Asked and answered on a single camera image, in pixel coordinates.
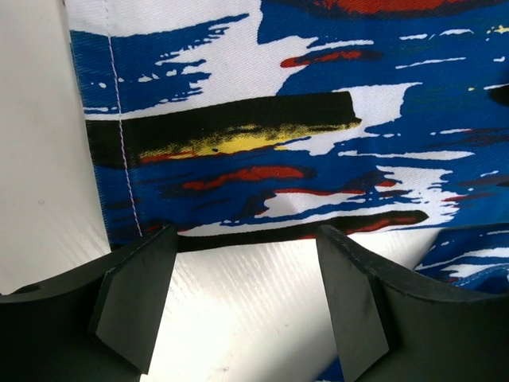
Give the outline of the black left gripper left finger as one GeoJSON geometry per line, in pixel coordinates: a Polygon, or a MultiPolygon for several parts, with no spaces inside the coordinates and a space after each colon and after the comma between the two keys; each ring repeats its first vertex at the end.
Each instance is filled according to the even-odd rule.
{"type": "Polygon", "coordinates": [[[177,255],[166,226],[1,297],[3,381],[139,381],[177,255]]]}

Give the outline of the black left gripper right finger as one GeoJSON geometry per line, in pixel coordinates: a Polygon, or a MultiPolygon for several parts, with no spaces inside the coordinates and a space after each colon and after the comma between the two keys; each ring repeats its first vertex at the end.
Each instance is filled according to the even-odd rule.
{"type": "Polygon", "coordinates": [[[505,381],[508,297],[420,275],[331,226],[317,254],[346,381],[505,381]]]}

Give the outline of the blue patterned trousers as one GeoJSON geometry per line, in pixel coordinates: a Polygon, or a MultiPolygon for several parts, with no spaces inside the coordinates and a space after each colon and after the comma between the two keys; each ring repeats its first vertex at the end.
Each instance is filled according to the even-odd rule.
{"type": "Polygon", "coordinates": [[[331,226],[508,297],[505,1],[68,1],[107,238],[331,226]]]}

